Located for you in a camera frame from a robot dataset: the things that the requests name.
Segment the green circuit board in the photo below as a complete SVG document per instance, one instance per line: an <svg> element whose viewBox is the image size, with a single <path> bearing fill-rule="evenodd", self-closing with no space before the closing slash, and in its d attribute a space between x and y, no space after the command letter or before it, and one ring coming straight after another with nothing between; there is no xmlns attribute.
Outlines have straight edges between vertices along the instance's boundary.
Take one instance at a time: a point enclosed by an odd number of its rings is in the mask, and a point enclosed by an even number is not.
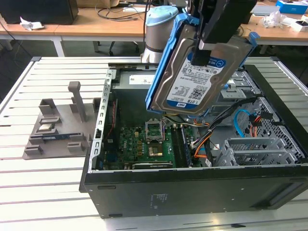
<svg viewBox="0 0 308 231"><path fill-rule="evenodd" d="M162 140L146 140L145 126L142 127L121 127L117 149L106 152L104 169L121 170L132 167L133 164L171 164L176 168L174 145L172 140L173 127L164 127ZM184 127L187 143L193 139L193 129ZM148 135L160 136L159 126L150 126Z"/></svg>
<svg viewBox="0 0 308 231"><path fill-rule="evenodd" d="M157 134L159 132L151 132L151 135ZM158 145L162 145L162 156L149 156L149 144L146 142L145 127L122 127L120 133L119 161L171 161L175 167L170 128L165 128L165 140L162 144Z"/></svg>

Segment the barcode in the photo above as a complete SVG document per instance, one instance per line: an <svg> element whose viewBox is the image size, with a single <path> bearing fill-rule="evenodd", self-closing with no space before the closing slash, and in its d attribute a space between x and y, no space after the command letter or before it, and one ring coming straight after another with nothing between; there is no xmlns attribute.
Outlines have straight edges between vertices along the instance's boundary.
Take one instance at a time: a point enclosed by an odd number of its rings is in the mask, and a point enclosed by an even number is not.
<svg viewBox="0 0 308 231"><path fill-rule="evenodd" d="M206 92L207 88L195 88L193 89L191 95L188 97L189 99L193 99L193 100L201 100L201 97L203 96L203 94Z"/></svg>

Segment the sticker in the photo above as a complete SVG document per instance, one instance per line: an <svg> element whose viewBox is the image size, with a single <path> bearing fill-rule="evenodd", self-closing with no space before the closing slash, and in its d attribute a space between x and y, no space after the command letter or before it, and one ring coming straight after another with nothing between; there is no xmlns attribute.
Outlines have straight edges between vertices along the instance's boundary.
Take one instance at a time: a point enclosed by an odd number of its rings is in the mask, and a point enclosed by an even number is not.
<svg viewBox="0 0 308 231"><path fill-rule="evenodd" d="M56 138L54 136L50 137L43 137L43 140L55 140Z"/></svg>
<svg viewBox="0 0 308 231"><path fill-rule="evenodd" d="M205 159L205 164L206 164L208 167L212 167L212 163L211 163L208 159Z"/></svg>
<svg viewBox="0 0 308 231"><path fill-rule="evenodd" d="M166 203L168 199L168 194L152 194L150 198L150 208L158 209Z"/></svg>
<svg viewBox="0 0 308 231"><path fill-rule="evenodd" d="M217 144L214 144L214 148L213 148L213 150L219 150L220 148L219 148L219 143L217 143Z"/></svg>
<svg viewBox="0 0 308 231"><path fill-rule="evenodd" d="M142 85L152 84L154 75L131 75L129 77L129 84Z"/></svg>
<svg viewBox="0 0 308 231"><path fill-rule="evenodd" d="M225 60L211 57L207 66L194 66L186 58L167 96L168 104L186 109L197 107L211 87L211 77L225 65Z"/></svg>
<svg viewBox="0 0 308 231"><path fill-rule="evenodd" d="M185 107L185 106L186 106L185 103L178 103L178 104L177 104L177 107Z"/></svg>

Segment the black computer case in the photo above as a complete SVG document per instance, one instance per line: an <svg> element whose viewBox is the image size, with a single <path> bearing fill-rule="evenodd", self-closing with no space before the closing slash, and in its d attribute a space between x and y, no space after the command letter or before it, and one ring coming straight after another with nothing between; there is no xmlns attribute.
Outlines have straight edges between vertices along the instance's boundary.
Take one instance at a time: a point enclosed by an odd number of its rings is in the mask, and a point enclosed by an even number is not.
<svg viewBox="0 0 308 231"><path fill-rule="evenodd" d="M30 22L70 25L78 14L76 0L0 0L0 13L6 23Z"/></svg>
<svg viewBox="0 0 308 231"><path fill-rule="evenodd" d="M246 70L307 153L307 132L255 66ZM308 188L306 158L301 164L159 171L92 171L89 155L80 183L101 218L166 216L277 209Z"/></svg>

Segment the blue cable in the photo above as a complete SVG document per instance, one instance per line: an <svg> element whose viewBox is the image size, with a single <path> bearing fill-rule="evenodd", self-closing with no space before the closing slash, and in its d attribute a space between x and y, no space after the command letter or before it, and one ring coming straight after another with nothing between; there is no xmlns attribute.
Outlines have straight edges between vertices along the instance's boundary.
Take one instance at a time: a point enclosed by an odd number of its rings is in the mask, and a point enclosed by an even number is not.
<svg viewBox="0 0 308 231"><path fill-rule="evenodd" d="M247 115L250 115L249 111L245 110L245 109L240 109L236 112L235 116L234 116L234 126L235 126L235 129L237 130L237 132L239 133L239 135L241 137L245 137L244 133L240 130L240 127L237 123L237 116L240 112L245 112Z"/></svg>

